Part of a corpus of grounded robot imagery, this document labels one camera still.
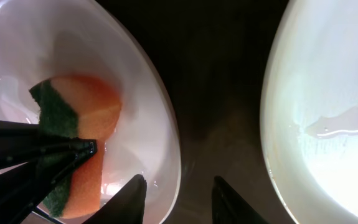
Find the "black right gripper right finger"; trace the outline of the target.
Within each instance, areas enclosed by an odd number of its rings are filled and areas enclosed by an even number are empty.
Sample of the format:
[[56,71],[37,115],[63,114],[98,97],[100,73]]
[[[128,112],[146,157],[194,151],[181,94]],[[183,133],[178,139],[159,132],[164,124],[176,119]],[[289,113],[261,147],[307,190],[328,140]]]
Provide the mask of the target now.
[[212,188],[213,224],[268,224],[221,176]]

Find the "orange green sponge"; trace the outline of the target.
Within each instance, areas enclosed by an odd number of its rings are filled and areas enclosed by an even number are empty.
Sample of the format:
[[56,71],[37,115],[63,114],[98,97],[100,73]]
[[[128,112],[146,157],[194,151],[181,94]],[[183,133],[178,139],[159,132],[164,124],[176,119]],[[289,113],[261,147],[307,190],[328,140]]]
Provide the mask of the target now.
[[100,208],[105,141],[114,133],[122,103],[103,80],[79,74],[53,77],[29,90],[40,107],[42,133],[94,139],[97,153],[65,178],[44,199],[56,218],[78,218]]

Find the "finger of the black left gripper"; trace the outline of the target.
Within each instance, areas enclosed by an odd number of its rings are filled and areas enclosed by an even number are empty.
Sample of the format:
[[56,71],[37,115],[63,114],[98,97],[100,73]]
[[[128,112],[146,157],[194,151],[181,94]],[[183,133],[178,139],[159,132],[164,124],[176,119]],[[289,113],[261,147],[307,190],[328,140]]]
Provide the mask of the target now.
[[95,140],[49,136],[37,124],[0,120],[0,169],[46,156],[83,156],[88,160],[96,153]]
[[90,156],[51,155],[27,162],[0,175],[0,223],[20,223],[40,203],[51,217],[62,217],[73,195],[73,173]]

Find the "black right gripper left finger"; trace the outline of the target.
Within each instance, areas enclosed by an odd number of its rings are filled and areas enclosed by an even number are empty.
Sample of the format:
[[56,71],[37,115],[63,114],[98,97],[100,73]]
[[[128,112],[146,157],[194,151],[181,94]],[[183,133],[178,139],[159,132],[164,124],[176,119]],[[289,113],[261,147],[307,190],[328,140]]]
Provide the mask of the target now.
[[135,175],[99,211],[83,224],[142,224],[147,182]]

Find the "cream plate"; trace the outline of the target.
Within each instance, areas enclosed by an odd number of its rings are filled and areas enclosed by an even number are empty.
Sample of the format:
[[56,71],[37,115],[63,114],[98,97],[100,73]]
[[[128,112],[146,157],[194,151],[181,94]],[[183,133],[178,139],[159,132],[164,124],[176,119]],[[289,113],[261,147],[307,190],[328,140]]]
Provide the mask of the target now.
[[358,0],[290,1],[271,47],[260,133],[296,223],[358,223]]

